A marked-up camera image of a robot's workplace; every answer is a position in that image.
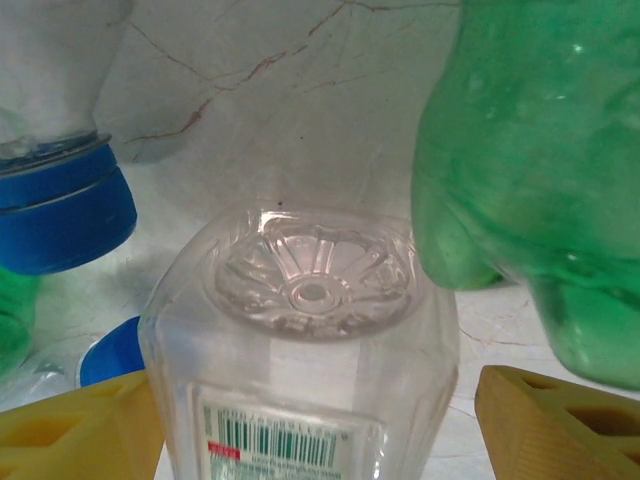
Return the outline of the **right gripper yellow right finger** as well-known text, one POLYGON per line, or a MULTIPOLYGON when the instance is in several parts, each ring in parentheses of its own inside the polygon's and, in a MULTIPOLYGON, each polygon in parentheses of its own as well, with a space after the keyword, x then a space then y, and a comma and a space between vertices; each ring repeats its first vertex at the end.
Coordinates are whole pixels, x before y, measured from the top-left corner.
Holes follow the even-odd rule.
POLYGON ((498 479, 639 477, 637 400, 488 365, 475 414, 498 479))

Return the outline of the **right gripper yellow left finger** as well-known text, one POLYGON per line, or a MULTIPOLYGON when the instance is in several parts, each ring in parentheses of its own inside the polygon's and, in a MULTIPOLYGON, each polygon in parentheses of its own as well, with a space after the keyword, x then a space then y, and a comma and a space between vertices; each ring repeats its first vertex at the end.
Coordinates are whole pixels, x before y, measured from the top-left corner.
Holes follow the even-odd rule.
POLYGON ((140 370, 1 414, 3 479, 152 479, 165 435, 140 370))

